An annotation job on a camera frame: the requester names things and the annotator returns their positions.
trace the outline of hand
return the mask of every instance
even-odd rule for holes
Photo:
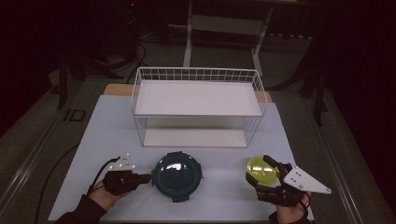
[[[98,203],[103,209],[108,211],[119,199],[125,197],[131,192],[127,192],[118,196],[112,195],[105,189],[103,182],[100,181],[95,185],[93,191],[88,195],[94,202]]]
[[[308,195],[304,195],[302,202],[305,205],[308,205],[309,198]],[[283,207],[280,205],[276,205],[276,211],[277,211],[277,221],[279,224],[284,224],[284,223],[291,223],[300,220],[304,214],[305,214],[305,209],[298,203],[294,207]]]
[[[109,171],[102,180],[105,188],[113,195],[136,190],[140,184],[147,184],[151,175],[134,174],[132,171]]]

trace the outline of cable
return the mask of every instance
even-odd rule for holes
[[[38,221],[38,215],[39,215],[39,213],[40,213],[40,206],[41,206],[41,202],[42,202],[42,200],[43,200],[44,191],[45,191],[45,189],[46,189],[46,187],[47,187],[47,184],[48,184],[48,182],[49,182],[49,180],[50,180],[50,177],[51,177],[53,171],[54,171],[55,168],[58,166],[59,162],[61,162],[61,160],[63,160],[64,157],[65,157],[67,154],[69,154],[71,151],[73,151],[73,150],[74,150],[75,148],[77,148],[78,146],[79,146],[79,143],[76,144],[75,146],[71,147],[69,150],[67,150],[67,151],[62,155],[62,157],[61,157],[59,160],[56,161],[55,165],[54,165],[54,166],[52,167],[52,169],[49,171],[49,175],[47,176],[47,179],[46,179],[46,181],[44,182],[44,186],[43,186],[43,188],[41,189],[41,193],[40,193],[40,198],[39,198],[39,200],[38,200],[37,209],[35,210],[35,222],[34,222],[35,224],[36,224],[37,221]]]
[[[99,22],[98,22],[98,19],[97,19],[98,18],[98,15],[97,15],[98,14],[97,13],[97,8],[98,7],[97,7],[97,5],[99,5],[99,7],[100,7],[100,3],[98,3],[98,2],[99,1],[96,1],[96,0],[91,0],[90,1],[90,11],[91,11],[91,14],[92,14],[92,22],[94,23],[96,28],[97,27],[101,27],[101,25],[103,25],[103,24],[100,25]],[[118,7],[119,7],[120,10],[122,10],[122,16],[123,16],[122,28],[121,28],[121,32],[122,32],[122,34],[121,34],[121,47],[120,47],[120,53],[122,54],[124,52],[124,49],[125,49],[125,33],[126,33],[125,26],[126,26],[126,23],[127,23],[127,17],[128,17],[127,14],[128,14],[128,12],[127,12],[126,3],[123,0],[119,1]],[[101,39],[101,41],[103,41],[103,36],[102,35],[99,35],[99,38]]]
[[[94,192],[94,191],[96,191],[96,190],[99,190],[99,189],[101,189],[101,188],[104,188],[104,187],[105,187],[105,185],[102,185],[102,186],[99,187],[99,188],[96,188],[96,189],[91,190],[90,193],[92,193],[92,192]]]
[[[123,67],[125,65],[127,65],[128,63],[132,63],[133,62],[133,54],[132,53],[127,53],[124,56],[124,59],[122,61],[116,62],[116,63],[101,63],[98,62],[99,64],[101,64],[104,68],[107,69],[115,69],[115,68],[120,68]]]
[[[174,33],[168,35],[166,38],[172,37],[174,35],[181,34],[181,33],[185,32],[185,31],[187,31],[187,28],[183,28],[183,29],[181,29],[179,31],[175,31]],[[149,42],[161,42],[161,41],[163,41],[163,39],[161,37],[156,36],[155,32],[149,33],[147,35],[142,35],[142,36],[140,36],[140,39],[144,40],[144,41],[149,41]]]
[[[304,209],[304,217],[308,217],[308,207],[303,203],[303,201],[299,201],[299,204]]]
[[[143,62],[143,60],[139,57],[139,55],[136,55],[137,61],[142,62],[141,64],[145,65],[145,66],[149,66],[148,64],[146,64],[145,62]]]
[[[309,196],[307,192],[305,194],[306,196],[308,196],[308,204],[306,205],[306,207],[309,207],[311,205],[311,196]]]
[[[146,48],[141,43],[137,43],[137,45],[140,46],[143,49],[142,60],[139,60],[138,57],[136,56],[137,66],[134,68],[134,70],[128,76],[128,79],[126,80],[126,84],[129,84],[129,81],[131,80],[131,77],[134,75],[134,72],[137,70],[137,68],[139,68],[142,65],[143,61],[146,58],[146,52],[147,52]]]
[[[122,71],[124,71],[124,70],[128,69],[129,67],[131,67],[133,64],[134,64],[134,63],[129,63],[129,64],[128,64],[128,66],[125,66],[125,67],[121,68],[120,70],[118,70],[118,71],[115,71],[115,72],[113,72],[113,73],[122,72]]]
[[[95,179],[93,180],[92,184],[90,185],[90,187],[89,187],[88,190],[87,190],[87,195],[89,195],[89,194],[93,191],[93,188],[95,187],[96,181],[98,180],[98,178],[99,178],[100,174],[103,172],[103,170],[104,170],[111,162],[116,162],[116,161],[119,160],[119,159],[120,159],[120,157],[111,159],[111,160],[107,161],[107,162],[100,168],[98,174],[96,175]]]

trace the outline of yellow transparent lid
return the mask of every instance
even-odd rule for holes
[[[276,182],[278,170],[265,162],[262,155],[259,155],[250,159],[247,172],[259,181],[259,185],[269,186]]]

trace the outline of wire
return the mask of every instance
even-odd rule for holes
[[[143,56],[142,56],[142,60],[139,60],[139,58],[136,55],[136,60],[137,60],[137,66],[134,68],[134,70],[131,72],[131,74],[128,76],[128,79],[126,80],[126,84],[129,84],[129,81],[131,80],[131,77],[134,75],[134,72],[137,70],[137,68],[139,68],[142,63],[144,63],[143,61],[146,58],[146,48],[141,44],[141,43],[137,43],[138,46],[140,46],[143,49]]]
[[[311,196],[309,196],[309,194],[307,192],[305,192],[306,196],[308,196],[308,204],[306,205],[306,207],[309,207],[311,205]]]
[[[98,18],[97,10],[95,10],[95,6],[98,5],[98,4],[100,4],[100,3],[98,3],[98,1],[91,0],[90,1],[90,11],[92,13],[92,21],[95,23],[95,26],[96,27],[101,27],[99,25],[99,23],[98,23],[98,20],[97,20],[97,18]],[[125,49],[125,33],[126,33],[125,26],[126,26],[126,23],[127,23],[128,11],[127,11],[127,7],[126,7],[126,3],[124,1],[120,0],[119,4],[123,5],[123,6],[119,5],[120,9],[122,10],[122,15],[123,15],[122,28],[121,28],[121,31],[122,31],[122,34],[121,34],[121,47],[120,47],[120,53],[122,54],[124,52],[124,49]]]
[[[42,200],[43,200],[44,191],[45,191],[45,189],[46,189],[46,187],[47,187],[47,184],[48,184],[48,182],[49,182],[49,180],[50,180],[50,177],[51,177],[53,171],[54,171],[55,168],[58,166],[59,162],[61,162],[61,160],[63,160],[64,157],[65,157],[67,154],[69,154],[71,151],[73,151],[75,148],[77,148],[78,145],[79,145],[79,143],[76,144],[75,146],[71,147],[69,150],[67,150],[67,151],[62,155],[62,157],[61,157],[59,160],[56,161],[55,165],[54,165],[54,166],[52,167],[52,169],[49,171],[49,175],[47,176],[47,179],[46,179],[46,181],[44,182],[44,186],[43,186],[43,188],[41,189],[41,193],[40,193],[40,198],[39,198],[39,200],[38,200],[37,209],[35,210],[35,222],[34,222],[35,224],[37,223],[37,221],[38,221],[38,215],[40,214],[40,206],[41,206],[41,202],[42,202]]]
[[[133,64],[134,64],[134,63],[129,63],[128,66],[125,66],[125,67],[121,68],[120,70],[115,71],[115,72],[113,72],[113,73],[122,72],[122,71],[126,70],[127,68],[131,67]]]
[[[175,31],[174,33],[168,35],[166,38],[172,37],[174,35],[181,34],[181,33],[185,32],[185,31],[187,31],[187,28],[183,28],[183,29],[181,29],[179,31]],[[149,33],[147,35],[142,35],[142,36],[140,36],[140,39],[144,40],[144,41],[149,41],[149,42],[161,42],[161,41],[163,41],[163,39],[161,37],[156,36],[155,32]]]
[[[98,189],[101,189],[101,188],[103,188],[105,185],[102,185],[101,187],[99,187],[99,188],[96,188],[96,189],[93,189],[93,190],[91,190],[91,192],[90,193],[92,193],[92,192],[94,192],[94,191],[96,191],[96,190],[98,190]]]
[[[137,61],[141,61],[141,64],[145,65],[145,66],[149,66],[148,64],[146,64],[145,62],[143,62],[143,60],[139,57],[139,55],[136,55]]]
[[[98,178],[99,178],[100,174],[103,172],[103,170],[104,170],[111,162],[116,162],[116,161],[119,160],[119,159],[120,159],[120,157],[111,159],[111,160],[107,161],[107,162],[100,168],[98,174],[96,175],[95,179],[93,180],[92,184],[90,185],[90,187],[89,187],[88,190],[87,190],[87,195],[89,195],[89,194],[93,191],[93,188],[95,187],[96,181],[98,180]]]
[[[304,217],[308,217],[308,207],[303,203],[303,201],[299,201],[299,204],[304,209]]]

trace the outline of white table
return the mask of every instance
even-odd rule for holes
[[[142,147],[131,112],[130,96],[102,95],[93,111],[58,198],[49,215],[56,220],[73,211],[100,167],[109,159],[130,153],[135,172],[148,174],[168,152],[183,151],[202,165],[204,179],[189,201],[172,203],[150,184],[121,199],[102,217],[117,222],[251,222],[275,212],[259,202],[245,180],[248,160],[267,154],[295,165],[276,105],[268,104],[257,132],[247,148]]]

